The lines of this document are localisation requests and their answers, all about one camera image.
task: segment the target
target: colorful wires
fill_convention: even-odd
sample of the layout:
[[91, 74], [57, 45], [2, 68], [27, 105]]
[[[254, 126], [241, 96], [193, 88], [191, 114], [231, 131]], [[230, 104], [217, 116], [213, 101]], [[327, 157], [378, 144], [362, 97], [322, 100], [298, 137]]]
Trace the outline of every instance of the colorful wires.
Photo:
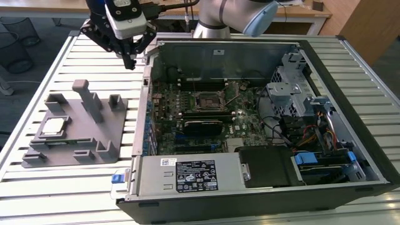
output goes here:
[[326, 133], [330, 134], [330, 137], [331, 137], [331, 145], [333, 145], [333, 149], [337, 150], [335, 148], [335, 143], [337, 143], [337, 138], [335, 138], [335, 134], [333, 131], [330, 131], [329, 129], [326, 129]]
[[315, 125], [309, 125], [309, 126], [306, 126], [306, 127], [303, 128], [303, 131], [302, 131], [302, 139], [305, 138], [305, 134], [306, 134], [307, 128], [313, 128], [313, 127], [315, 127]]
[[306, 138], [306, 139], [302, 139], [298, 143], [297, 143], [297, 146], [299, 147], [299, 146], [302, 146], [302, 145], [305, 145], [305, 144], [307, 144], [307, 143], [311, 143], [314, 140], [317, 139], [317, 135], [315, 134], [313, 134], [309, 138]]

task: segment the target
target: barcode sticker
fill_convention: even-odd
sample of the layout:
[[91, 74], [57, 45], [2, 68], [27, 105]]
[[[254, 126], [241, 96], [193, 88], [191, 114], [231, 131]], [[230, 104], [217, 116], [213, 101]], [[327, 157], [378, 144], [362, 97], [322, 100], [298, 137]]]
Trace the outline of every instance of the barcode sticker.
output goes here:
[[175, 158], [162, 158], [161, 159], [161, 166], [175, 165]]

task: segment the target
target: slotted metal table surface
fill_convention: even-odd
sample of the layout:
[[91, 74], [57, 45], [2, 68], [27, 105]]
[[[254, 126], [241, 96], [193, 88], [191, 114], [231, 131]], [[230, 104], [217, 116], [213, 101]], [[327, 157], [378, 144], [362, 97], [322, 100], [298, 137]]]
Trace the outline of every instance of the slotted metal table surface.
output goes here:
[[[174, 33], [162, 38], [187, 38]], [[346, 41], [319, 36], [262, 36], [306, 39], [393, 165], [400, 170], [400, 104]], [[130, 149], [138, 108], [143, 63], [125, 70], [122, 60], [105, 52], [83, 35], [67, 37], [54, 63], [0, 153], [0, 224], [135, 224], [110, 199], [110, 175], [130, 165]], [[311, 77], [323, 93], [317, 78]], [[77, 98], [74, 79], [86, 79], [99, 98], [119, 94], [129, 99], [119, 160], [114, 164], [23, 169], [21, 157], [43, 118], [49, 93]], [[400, 224], [400, 189], [361, 198], [334, 210], [241, 217], [185, 224]]]

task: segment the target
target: floor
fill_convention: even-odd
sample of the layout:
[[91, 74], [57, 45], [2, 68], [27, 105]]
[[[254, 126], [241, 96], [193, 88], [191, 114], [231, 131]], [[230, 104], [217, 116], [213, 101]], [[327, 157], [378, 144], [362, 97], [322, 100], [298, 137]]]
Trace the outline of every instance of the floor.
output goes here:
[[[31, 18], [41, 42], [26, 50], [34, 62], [34, 67], [18, 75], [9, 74], [0, 67], [0, 76], [9, 81], [41, 81], [50, 64], [59, 51], [62, 43], [70, 30], [78, 30], [83, 22], [82, 19], [62, 19], [62, 25], [55, 27], [49, 18]], [[387, 87], [397, 97], [400, 97], [400, 40], [395, 40], [379, 60], [373, 65], [373, 70], [379, 75]], [[30, 82], [10, 83], [14, 89], [11, 96], [0, 94], [0, 131], [10, 132], [18, 122], [18, 118], [30, 101], [38, 84]], [[0, 149], [6, 141], [6, 136], [0, 135]]]

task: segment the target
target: warning label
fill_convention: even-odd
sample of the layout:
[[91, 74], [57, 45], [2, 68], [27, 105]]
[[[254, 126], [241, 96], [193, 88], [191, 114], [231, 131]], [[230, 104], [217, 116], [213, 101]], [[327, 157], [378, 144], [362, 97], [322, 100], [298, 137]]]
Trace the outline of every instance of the warning label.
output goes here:
[[175, 191], [179, 193], [218, 190], [214, 160], [175, 162]]

